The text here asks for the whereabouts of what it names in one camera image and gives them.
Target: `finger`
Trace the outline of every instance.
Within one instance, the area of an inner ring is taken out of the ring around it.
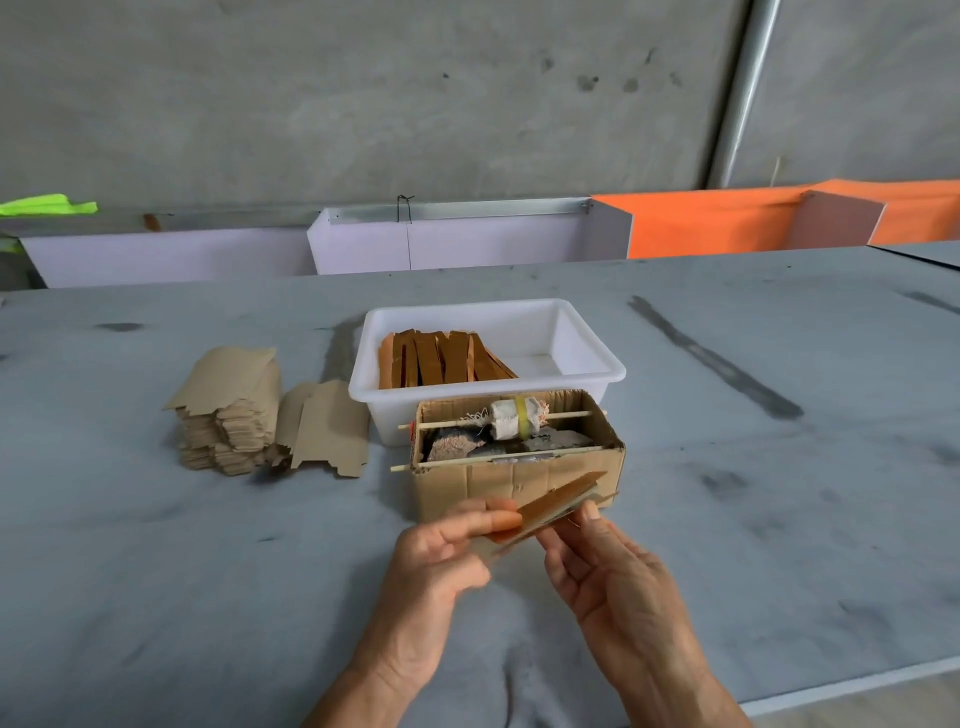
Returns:
[[[522,524],[523,517],[517,511],[467,511],[429,523],[427,527],[452,544],[494,531],[519,528]]]
[[[454,503],[446,509],[446,516],[455,516],[467,511],[515,511],[516,501],[509,497],[484,496],[472,497]]]
[[[557,535],[560,536],[561,540],[573,553],[577,554],[584,563],[596,566],[596,556],[593,554],[593,549],[590,548],[590,544],[584,537],[581,526],[577,525],[577,523],[571,519],[563,519],[562,521],[554,523],[554,529],[557,531]]]
[[[430,578],[443,594],[456,596],[466,589],[479,589],[490,581],[490,569],[475,553],[464,553],[432,566]]]
[[[587,500],[580,507],[581,532],[596,558],[598,566],[610,568],[635,560],[635,555],[610,529],[606,519],[600,516],[597,504]]]
[[[560,596],[560,599],[566,602],[566,606],[573,609],[573,604],[577,599],[580,586],[566,570],[560,553],[553,548],[548,550],[543,557],[543,566],[546,568],[547,578]]]
[[[644,548],[643,546],[635,542],[627,534],[621,531],[616,523],[614,523],[609,519],[604,519],[604,521],[607,524],[607,528],[609,528],[613,532],[614,536],[620,539],[623,545],[626,546],[630,550],[630,552],[634,554],[634,556],[636,556],[637,558],[643,558],[644,555],[650,553],[650,551],[648,551],[646,548]]]
[[[564,540],[557,535],[557,532],[553,528],[544,528],[537,534],[537,540],[545,551],[556,551],[560,554],[561,561],[567,573],[569,573],[577,583],[586,579],[593,570],[590,564],[580,558],[580,556],[574,553],[572,548],[564,543]]]

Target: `yellow-green cloth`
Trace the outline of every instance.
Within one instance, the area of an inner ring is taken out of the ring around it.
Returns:
[[[74,205],[66,195],[40,195],[25,197],[0,203],[0,217],[18,217],[27,215],[92,215],[97,211],[96,203]]]

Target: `orange panel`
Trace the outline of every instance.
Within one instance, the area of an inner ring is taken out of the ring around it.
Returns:
[[[877,245],[950,238],[960,218],[960,180],[850,182],[793,187],[594,195],[634,215],[629,257],[752,253],[781,248],[810,189],[886,203]]]

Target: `dark stain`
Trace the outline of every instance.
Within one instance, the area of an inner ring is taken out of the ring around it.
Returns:
[[[786,522],[777,516],[767,516],[758,521],[746,523],[745,527],[761,541],[772,541],[788,530]]]
[[[830,538],[841,548],[856,548],[856,541],[853,540],[853,536],[839,528],[833,528],[830,531]]]
[[[320,381],[331,379],[350,381],[353,360],[356,358],[353,352],[353,334],[363,326],[365,316],[366,314],[363,313],[358,314],[333,327],[333,336],[330,337],[330,346],[326,349],[324,372],[320,376]]]
[[[591,78],[590,76],[578,76],[577,77],[577,88],[585,93],[590,93],[593,91],[593,87],[597,85],[597,82],[600,79],[596,76]]]
[[[112,622],[113,616],[110,612],[101,612],[88,619],[70,644],[70,658],[81,660],[86,652],[103,639]]]
[[[125,657],[123,660],[120,661],[120,666],[129,667],[130,665],[132,665],[133,663],[135,663],[137,660],[140,659],[140,656],[143,655],[146,649],[147,649],[147,643],[138,644],[136,646],[136,649],[133,652],[131,652],[129,655],[127,655],[127,657]]]
[[[731,471],[701,473],[700,482],[717,500],[730,500],[740,497],[750,489],[750,483],[743,475]]]
[[[163,230],[163,228],[160,227],[160,221],[156,219],[156,215],[152,212],[148,212],[143,216],[143,227],[150,232],[162,232]]]
[[[830,488],[821,489],[818,495],[820,496],[820,500],[822,500],[824,503],[839,505],[840,503],[843,502],[843,499],[840,497],[840,494]]]
[[[177,503],[176,505],[171,505],[166,508],[161,508],[158,511],[144,514],[137,520],[141,523],[163,523],[164,521],[172,521],[174,518],[183,515],[185,512],[186,508],[183,507],[183,504]]]
[[[960,466],[960,450],[947,443],[936,443],[929,448],[930,453],[937,458],[937,462],[945,468]]]
[[[713,350],[700,346],[685,333],[677,330],[646,299],[634,296],[628,305],[644,321],[659,329],[660,333],[666,336],[671,344],[690,354],[719,376],[727,386],[750,399],[774,420],[799,420],[804,415],[804,410],[798,404],[757,381],[729,359],[725,359]]]
[[[937,598],[945,607],[956,609],[960,607],[960,590],[956,587],[939,587],[937,589]]]
[[[838,601],[837,606],[843,612],[837,624],[845,631],[860,633],[881,643],[892,641],[894,626],[881,607],[844,599]]]
[[[905,296],[911,301],[932,305],[934,308],[939,308],[942,311],[949,311],[950,313],[960,316],[960,306],[947,303],[943,299],[938,299],[936,296],[931,296],[928,293],[924,293],[922,291],[910,291],[909,293],[900,293],[900,295]]]
[[[94,328],[102,328],[106,331],[117,331],[124,333],[126,331],[136,331],[143,328],[143,324],[121,323],[121,324],[97,324]]]

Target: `forearm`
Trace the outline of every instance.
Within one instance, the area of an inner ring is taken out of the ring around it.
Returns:
[[[303,728],[396,728],[414,698],[374,672],[348,667],[303,722]]]
[[[658,677],[647,690],[620,692],[632,726],[749,728],[750,720],[708,669],[695,677]]]

